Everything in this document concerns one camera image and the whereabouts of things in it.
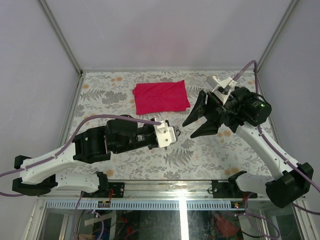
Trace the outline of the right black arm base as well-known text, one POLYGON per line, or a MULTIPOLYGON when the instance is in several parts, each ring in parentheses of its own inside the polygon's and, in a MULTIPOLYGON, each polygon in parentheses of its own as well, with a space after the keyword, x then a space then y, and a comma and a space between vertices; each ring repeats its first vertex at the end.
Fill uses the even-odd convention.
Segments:
POLYGON ((211 180, 212 196, 214 199, 244 199, 245 196, 252 194, 250 198, 256 199, 257 193, 245 190, 244 186, 240 186, 237 180, 240 177, 246 177, 247 171, 241 170, 238 173, 224 180, 211 180))

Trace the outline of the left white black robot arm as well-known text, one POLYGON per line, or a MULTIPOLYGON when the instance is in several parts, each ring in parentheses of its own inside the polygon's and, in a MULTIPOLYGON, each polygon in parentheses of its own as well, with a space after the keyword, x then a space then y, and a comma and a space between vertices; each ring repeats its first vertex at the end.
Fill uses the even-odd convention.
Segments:
POLYGON ((77 174, 67 170, 109 161, 113 154, 140 148, 167 148, 178 136, 179 130, 168 120, 108 114, 88 117, 62 147, 34 158, 16 156, 14 167, 20 174, 12 181, 12 190, 30 197, 62 190, 80 191, 85 198, 108 198, 113 193, 105 173, 77 174))

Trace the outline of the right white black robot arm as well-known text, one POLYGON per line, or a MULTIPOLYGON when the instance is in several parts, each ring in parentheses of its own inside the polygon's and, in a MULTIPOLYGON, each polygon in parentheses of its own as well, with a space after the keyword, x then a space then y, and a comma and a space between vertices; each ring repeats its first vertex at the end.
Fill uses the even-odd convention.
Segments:
POLYGON ((265 99, 245 87, 236 87, 223 102, 216 92, 199 92, 196 103, 182 126, 204 117, 191 138, 216 135, 222 125, 242 138, 260 157, 271 177, 240 171, 228 178, 228 192, 240 197, 245 192, 267 196, 278 208, 290 205, 309 192, 314 170, 309 163, 301 164, 290 157, 261 124, 272 111, 265 99))

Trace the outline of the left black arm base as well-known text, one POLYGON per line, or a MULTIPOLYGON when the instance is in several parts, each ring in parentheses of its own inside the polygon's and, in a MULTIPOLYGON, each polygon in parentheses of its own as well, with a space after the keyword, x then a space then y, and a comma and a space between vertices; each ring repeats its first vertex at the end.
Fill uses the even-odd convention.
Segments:
POLYGON ((96 173, 98 177, 98 190, 93 193, 94 198, 120 199, 124 197, 124 182, 109 182, 108 177, 103 172, 96 173))

